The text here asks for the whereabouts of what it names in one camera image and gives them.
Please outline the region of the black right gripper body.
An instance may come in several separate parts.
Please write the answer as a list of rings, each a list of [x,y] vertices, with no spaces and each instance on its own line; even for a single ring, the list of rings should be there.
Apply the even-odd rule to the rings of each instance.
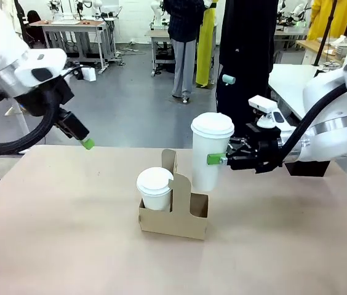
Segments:
[[[227,153],[231,158],[232,170],[251,170],[257,174],[273,171],[282,166],[279,158],[281,150],[281,130],[261,128],[255,123],[248,123],[244,129],[232,137],[245,138],[249,145],[249,152]]]

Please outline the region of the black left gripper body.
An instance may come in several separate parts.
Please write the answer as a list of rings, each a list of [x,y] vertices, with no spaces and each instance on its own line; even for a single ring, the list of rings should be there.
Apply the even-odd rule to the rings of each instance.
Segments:
[[[15,100],[32,116],[41,117],[47,111],[57,112],[61,104],[69,102],[73,97],[74,93],[67,81],[60,76],[15,97]]]

